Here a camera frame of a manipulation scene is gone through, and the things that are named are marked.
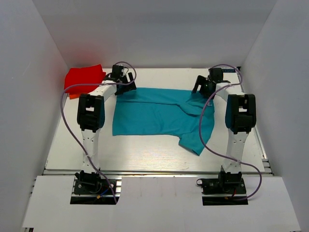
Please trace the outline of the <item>teal t-shirt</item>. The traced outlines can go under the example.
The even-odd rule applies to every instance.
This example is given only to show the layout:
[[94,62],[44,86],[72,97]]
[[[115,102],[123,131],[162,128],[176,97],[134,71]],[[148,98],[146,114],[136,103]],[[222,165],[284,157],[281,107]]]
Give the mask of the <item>teal t-shirt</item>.
[[112,134],[171,135],[201,155],[214,128],[215,107],[189,90],[140,87],[116,98]]

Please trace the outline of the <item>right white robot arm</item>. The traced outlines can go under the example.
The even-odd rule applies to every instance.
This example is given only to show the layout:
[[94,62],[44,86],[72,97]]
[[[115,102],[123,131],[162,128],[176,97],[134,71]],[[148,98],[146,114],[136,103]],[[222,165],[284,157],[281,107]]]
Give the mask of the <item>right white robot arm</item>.
[[242,172],[241,166],[244,164],[242,156],[246,139],[256,125],[255,95],[246,94],[242,91],[242,75],[238,68],[225,65],[235,70],[239,78],[237,83],[225,80],[223,66],[223,64],[219,64],[209,68],[208,77],[198,76],[192,93],[196,93],[197,89],[200,88],[201,95],[207,98],[198,124],[198,133],[203,145],[206,145],[202,136],[202,120],[206,107],[215,96],[226,102],[225,126],[228,130],[226,154],[219,154],[207,146],[205,148],[211,153],[224,158],[225,161],[221,166],[222,172],[239,175]]

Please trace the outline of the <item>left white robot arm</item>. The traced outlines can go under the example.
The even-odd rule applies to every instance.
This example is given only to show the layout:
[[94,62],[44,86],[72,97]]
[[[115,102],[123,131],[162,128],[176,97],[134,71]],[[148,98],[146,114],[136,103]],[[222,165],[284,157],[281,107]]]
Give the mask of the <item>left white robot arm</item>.
[[93,91],[81,94],[78,102],[77,123],[82,133],[83,162],[81,171],[98,173],[98,139],[105,123],[105,102],[112,95],[121,95],[136,90],[136,71],[126,72],[133,68],[127,62],[117,62],[112,71]]

